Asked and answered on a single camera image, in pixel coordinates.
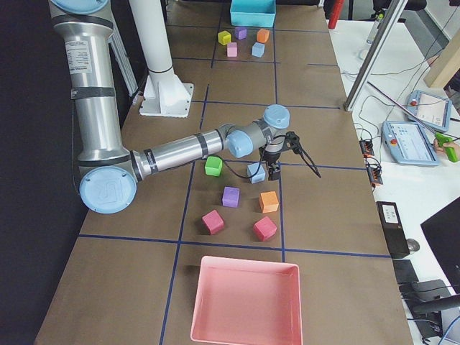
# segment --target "pink bin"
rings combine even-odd
[[[190,337],[230,345],[302,345],[299,267],[201,260]]]

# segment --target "light blue cap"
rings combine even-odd
[[[51,0],[63,11],[74,14],[91,14],[106,6],[109,0]]]
[[[116,213],[128,207],[136,195],[136,180],[120,167],[97,167],[80,183],[81,199],[99,213]]]
[[[264,111],[264,120],[271,127],[286,129],[289,127],[289,111],[279,104],[272,104]]]
[[[247,156],[254,149],[251,138],[243,131],[233,131],[227,136],[227,139],[229,141],[229,151],[236,158]]]

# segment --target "toy block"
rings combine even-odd
[[[265,216],[254,224],[254,233],[257,235],[260,241],[267,241],[270,237],[276,234],[276,224]]]
[[[264,169],[264,166],[262,164],[260,164],[260,163],[254,163],[254,164],[248,165],[247,166],[247,175],[252,176],[250,178],[251,183],[258,183],[258,182],[265,181],[265,169]]]
[[[221,45],[228,45],[231,42],[231,34],[228,31],[221,31],[217,34],[217,40]]]
[[[229,58],[235,58],[238,55],[238,47],[236,46],[236,42],[230,42],[227,45],[227,56]]]
[[[239,188],[225,187],[222,196],[222,205],[226,207],[238,207]]]
[[[266,29],[260,29],[257,32],[257,41],[260,43],[267,43],[268,37],[270,37],[270,31]]]
[[[204,165],[204,171],[210,176],[220,176],[222,171],[222,160],[219,157],[208,157]]]
[[[265,52],[265,45],[263,43],[255,42],[254,45],[252,46],[253,56],[257,56],[258,58],[261,58],[262,55],[264,55],[264,52]]]
[[[235,27],[235,37],[238,40],[243,40],[247,36],[247,29],[245,27]]]
[[[275,212],[280,205],[276,192],[260,193],[259,197],[260,208],[262,213]]]
[[[212,210],[208,214],[205,214],[201,219],[211,235],[216,234],[224,228],[224,220],[216,210]]]

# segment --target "white and blue device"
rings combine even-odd
[[[438,156],[420,124],[410,121],[385,121],[382,134],[396,162],[430,167],[439,165]]]
[[[406,109],[414,117],[438,132],[444,133],[449,130],[452,101],[448,98],[416,90],[409,95]]]

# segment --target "white table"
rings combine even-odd
[[[353,78],[346,73],[355,74],[359,72],[366,50],[369,49],[366,38],[371,27],[372,23],[370,22],[339,21],[335,30],[330,31],[337,62],[343,73],[342,81],[347,94],[353,85]],[[372,74],[400,72],[416,66],[424,60],[425,58],[405,25],[397,24],[384,44]],[[371,75],[369,81],[399,103],[405,104],[415,82],[421,73],[426,73],[427,67],[428,64],[423,63],[419,70],[415,68],[396,75]],[[424,83],[423,77],[415,89],[446,97],[442,89],[429,88]],[[389,103],[371,86],[366,86],[353,110],[353,119],[359,124],[357,127],[362,126],[369,130],[373,137],[376,137],[381,134],[381,131],[377,134],[375,126],[381,129],[383,121],[407,121],[401,110],[394,108],[389,115],[391,107],[384,106],[373,98],[366,100],[369,95],[374,95],[385,103]],[[359,118],[361,110],[361,117],[375,126]],[[454,109],[452,117],[459,117]],[[361,130],[356,132],[358,137],[362,133]],[[460,123],[451,121],[448,132],[459,136]],[[369,137],[365,132],[362,133],[362,136],[363,138]],[[433,140],[433,135],[428,133],[428,138]],[[382,163],[383,180],[383,185],[377,187],[374,191],[374,199],[376,201],[395,202],[406,238],[415,239],[420,244],[420,250],[406,259],[411,260],[421,282],[442,279],[446,285],[450,285],[423,235],[420,224],[460,196],[460,164],[449,162],[446,157],[441,157],[441,164],[438,167],[400,165],[395,163],[387,148],[380,144],[379,137],[373,139],[373,142],[375,155]],[[417,326],[412,321],[409,324],[414,344],[422,344]],[[453,331],[457,332],[458,328],[460,328],[460,325],[456,325]]]

